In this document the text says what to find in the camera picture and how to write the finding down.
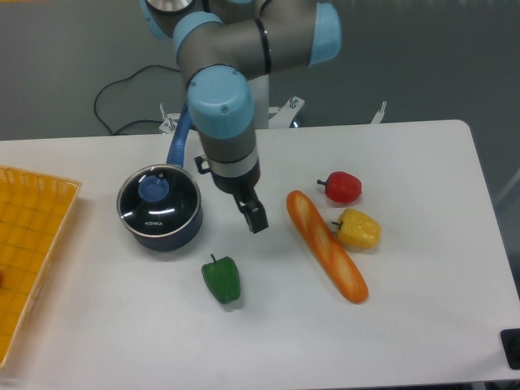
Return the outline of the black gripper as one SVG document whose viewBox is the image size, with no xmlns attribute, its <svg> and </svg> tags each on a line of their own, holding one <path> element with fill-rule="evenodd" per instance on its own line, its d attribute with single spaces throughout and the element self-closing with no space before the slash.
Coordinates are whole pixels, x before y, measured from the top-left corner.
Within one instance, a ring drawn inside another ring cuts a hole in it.
<svg viewBox="0 0 520 390">
<path fill-rule="evenodd" d="M 260 178 L 259 162 L 256 162 L 253 168 L 245 174 L 226 177 L 210 167 L 211 161 L 206 156 L 197 156 L 194 161 L 200 174 L 211 174 L 215 185 L 221 191 L 234 197 L 238 210 L 245 217 L 248 228 L 253 234 L 269 227 L 267 213 L 254 189 Z"/>
</svg>

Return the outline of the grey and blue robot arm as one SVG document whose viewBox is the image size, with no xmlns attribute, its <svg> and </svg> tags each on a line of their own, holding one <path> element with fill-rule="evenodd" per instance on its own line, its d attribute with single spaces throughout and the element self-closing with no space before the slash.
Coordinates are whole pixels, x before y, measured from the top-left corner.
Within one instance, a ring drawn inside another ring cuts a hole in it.
<svg viewBox="0 0 520 390">
<path fill-rule="evenodd" d="M 335 58 L 342 45 L 337 10 L 317 1 L 144 1 L 141 10 L 151 32 L 173 43 L 204 150 L 198 170 L 234 197 L 251 232 L 266 229 L 254 190 L 260 165 L 249 83 Z"/>
</svg>

